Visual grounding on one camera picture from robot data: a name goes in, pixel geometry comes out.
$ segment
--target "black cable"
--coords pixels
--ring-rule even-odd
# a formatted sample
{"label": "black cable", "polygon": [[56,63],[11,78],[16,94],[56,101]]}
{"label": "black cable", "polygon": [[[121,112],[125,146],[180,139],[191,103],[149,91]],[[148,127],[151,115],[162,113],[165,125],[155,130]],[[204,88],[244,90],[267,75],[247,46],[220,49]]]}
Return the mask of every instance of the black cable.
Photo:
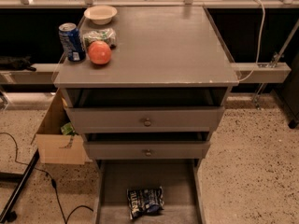
{"label": "black cable", "polygon": [[[17,144],[16,139],[15,139],[10,133],[0,132],[0,135],[1,135],[1,134],[6,134],[6,135],[8,135],[9,137],[12,138],[13,142],[15,143],[15,146],[16,146],[15,162],[16,162],[16,163],[19,163],[19,164],[22,164],[22,165],[27,165],[27,166],[28,166],[28,163],[24,163],[24,162],[20,162],[20,161],[18,161],[18,150],[19,150],[19,148],[18,148],[18,144]],[[59,208],[60,208],[60,211],[61,211],[61,213],[62,213],[62,215],[63,215],[64,224],[67,224],[68,219],[71,217],[71,215],[72,215],[77,209],[79,209],[80,207],[87,208],[87,209],[89,209],[89,210],[91,210],[91,211],[93,212],[93,210],[91,209],[91,207],[89,207],[89,206],[87,206],[87,205],[79,205],[79,206],[77,206],[77,207],[76,207],[76,208],[75,208],[75,209],[68,215],[67,219],[65,219],[65,216],[64,216],[64,210],[63,210],[62,205],[61,205],[60,200],[59,200],[58,191],[57,191],[57,184],[56,184],[55,179],[51,176],[51,174],[50,174],[49,172],[47,172],[47,171],[45,171],[45,170],[42,170],[42,169],[39,169],[39,168],[35,168],[35,169],[36,169],[37,171],[39,171],[39,172],[43,172],[43,173],[45,173],[45,174],[46,174],[46,177],[48,177],[48,176],[50,177],[50,182],[51,182],[53,188],[55,189],[55,194],[56,194],[57,203],[58,203]]]}

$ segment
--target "drawer handle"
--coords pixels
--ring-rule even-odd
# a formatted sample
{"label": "drawer handle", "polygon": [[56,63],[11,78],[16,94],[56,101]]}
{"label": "drawer handle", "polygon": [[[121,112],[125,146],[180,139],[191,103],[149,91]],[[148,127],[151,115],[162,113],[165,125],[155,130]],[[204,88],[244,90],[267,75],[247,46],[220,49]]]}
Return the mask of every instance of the drawer handle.
{"label": "drawer handle", "polygon": [[145,154],[146,154],[147,157],[150,157],[151,156],[151,150],[150,149],[146,150]]}
{"label": "drawer handle", "polygon": [[146,118],[146,120],[144,121],[144,126],[149,127],[151,125],[151,121],[149,118]]}

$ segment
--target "gray countertop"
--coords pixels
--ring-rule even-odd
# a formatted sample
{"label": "gray countertop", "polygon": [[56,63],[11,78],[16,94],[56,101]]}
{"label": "gray countertop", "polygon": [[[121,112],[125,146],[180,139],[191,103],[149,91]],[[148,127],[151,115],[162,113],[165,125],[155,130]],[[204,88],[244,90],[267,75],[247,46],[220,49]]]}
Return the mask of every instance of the gray countertop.
{"label": "gray countertop", "polygon": [[67,59],[58,88],[228,87],[237,77],[202,7],[116,7],[107,25],[85,19],[81,34],[112,27],[117,47],[106,65]]}

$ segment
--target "can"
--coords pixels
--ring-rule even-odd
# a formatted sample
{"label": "can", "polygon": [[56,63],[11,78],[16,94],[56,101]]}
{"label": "can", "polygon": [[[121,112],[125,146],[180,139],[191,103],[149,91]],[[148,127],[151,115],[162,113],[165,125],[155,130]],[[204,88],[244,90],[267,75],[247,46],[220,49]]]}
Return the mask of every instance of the can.
{"label": "can", "polygon": [[85,59],[86,53],[76,24],[64,23],[60,25],[59,37],[69,61],[78,62]]}

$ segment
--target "bowl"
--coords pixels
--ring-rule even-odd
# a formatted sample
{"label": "bowl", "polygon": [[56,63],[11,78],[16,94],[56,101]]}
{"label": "bowl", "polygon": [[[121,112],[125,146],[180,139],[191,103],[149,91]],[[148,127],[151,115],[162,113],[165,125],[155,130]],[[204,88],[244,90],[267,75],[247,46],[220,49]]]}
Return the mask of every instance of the bowl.
{"label": "bowl", "polygon": [[100,5],[88,7],[84,11],[84,16],[90,19],[94,24],[105,25],[111,22],[112,18],[118,13],[118,10],[111,6]]}

